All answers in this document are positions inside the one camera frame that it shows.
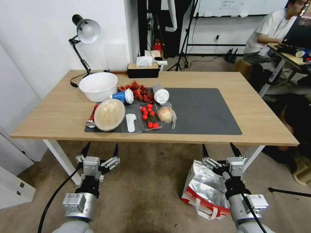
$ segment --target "red crayfish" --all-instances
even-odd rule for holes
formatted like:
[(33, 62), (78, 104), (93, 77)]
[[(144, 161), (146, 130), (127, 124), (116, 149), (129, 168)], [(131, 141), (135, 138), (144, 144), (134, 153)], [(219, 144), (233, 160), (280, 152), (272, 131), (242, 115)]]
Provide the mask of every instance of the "red crayfish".
[(133, 91), (133, 95), (135, 99), (144, 102), (154, 102), (152, 93), (148, 93), (148, 90), (144, 85), (139, 85), (136, 81), (132, 82), (131, 85), (119, 86), (119, 91), (125, 91), (126, 89), (131, 89)]

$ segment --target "wooden stool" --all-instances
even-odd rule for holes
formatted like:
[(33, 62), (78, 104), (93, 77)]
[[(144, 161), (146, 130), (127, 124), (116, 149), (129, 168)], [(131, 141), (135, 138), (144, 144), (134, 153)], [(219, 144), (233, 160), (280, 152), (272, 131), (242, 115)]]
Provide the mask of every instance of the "wooden stool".
[(299, 184), (311, 185), (311, 161), (303, 155), (298, 155), (295, 159), (297, 171), (293, 173), (293, 178)]
[(246, 80), (249, 80), (249, 78), (252, 75), (253, 72), (253, 65), (244, 61), (243, 58), (241, 58), (237, 63), (235, 67), (235, 72), (240, 72)]

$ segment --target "lamp arm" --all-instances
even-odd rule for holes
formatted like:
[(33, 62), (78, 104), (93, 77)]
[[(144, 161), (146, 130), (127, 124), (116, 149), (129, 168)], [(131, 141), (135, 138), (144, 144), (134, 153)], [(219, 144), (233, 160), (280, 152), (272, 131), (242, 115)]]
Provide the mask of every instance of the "lamp arm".
[(87, 75), (91, 74), (91, 68), (90, 66), (88, 65), (88, 63), (81, 57), (80, 53), (78, 52), (78, 50), (76, 49), (75, 45), (77, 43), (79, 43), (80, 41), (79, 40), (75, 40), (75, 38), (77, 38), (78, 36), (74, 36), (72, 37), (71, 39), (69, 39), (69, 43), (71, 44), (71, 46), (73, 47), (75, 53), (78, 55), (83, 67), (86, 69), (87, 71)]

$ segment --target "red and white bag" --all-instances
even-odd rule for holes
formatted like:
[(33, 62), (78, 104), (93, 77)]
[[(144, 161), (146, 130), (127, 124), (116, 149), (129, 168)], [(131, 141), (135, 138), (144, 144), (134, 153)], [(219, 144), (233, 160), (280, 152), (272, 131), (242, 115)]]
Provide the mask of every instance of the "red and white bag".
[(208, 220), (221, 219), (230, 212), (225, 193), (220, 176), (194, 160), (181, 200), (195, 206), (198, 215)]

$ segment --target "desk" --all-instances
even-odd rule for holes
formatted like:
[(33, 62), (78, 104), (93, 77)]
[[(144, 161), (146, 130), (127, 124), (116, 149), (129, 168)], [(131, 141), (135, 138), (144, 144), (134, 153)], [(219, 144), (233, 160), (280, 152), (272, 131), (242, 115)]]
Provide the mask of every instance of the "desk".
[[(282, 60), (281, 62), (279, 63), (279, 65), (276, 67), (274, 73), (271, 75), (270, 79), (269, 79), (269, 83), (272, 83), (276, 77), (278, 76), (278, 74), (281, 72), (283, 66), (285, 65), (285, 63), (289, 63), (291, 64), (293, 67), (295, 67), (296, 69), (298, 70), (301, 70), (301, 66), (304, 66), (305, 63), (303, 62), (303, 58), (298, 58), (294, 55), (291, 55), (291, 54), (288, 54), (288, 53), (280, 53), (277, 51), (277, 47), (276, 45), (278, 45), (277, 43), (269, 43), (267, 44), (268, 47), (270, 48), (270, 51), (272, 51), (273, 53), (275, 53), (277, 56), (281, 57)], [(284, 84), (285, 82), (288, 82), (290, 81), (294, 75), (296, 74), (296, 71), (293, 71), (287, 78), (286, 81), (282, 82), (281, 84)], [(259, 95), (260, 97), (263, 97), (267, 91), (269, 90), (270, 88), (270, 84), (269, 83), (266, 83), (262, 88), (261, 90), (259, 91)]]
[[(197, 144), (232, 142), (237, 145), (252, 145), (253, 147), (245, 155), (249, 158), (245, 169), (265, 145), (297, 146), (299, 144), (238, 72), (160, 72), (158, 78), (138, 79), (138, 82), (146, 87), (152, 87), (157, 82), (163, 87), (218, 88), (242, 135), (149, 134), (146, 137), (145, 134), (131, 134), (125, 137), (121, 133), (86, 133), (84, 132), (85, 121), (93, 110), (94, 102), (89, 101), (78, 88), (73, 88), (69, 84), (72, 77), (83, 72), (70, 70), (11, 134), (12, 138), (43, 139), (68, 174), (71, 174), (75, 168), (56, 140)], [(124, 74), (117, 76), (118, 85), (126, 85), (133, 81)], [(76, 184), (80, 183), (78, 174), (73, 177), (73, 181)]]

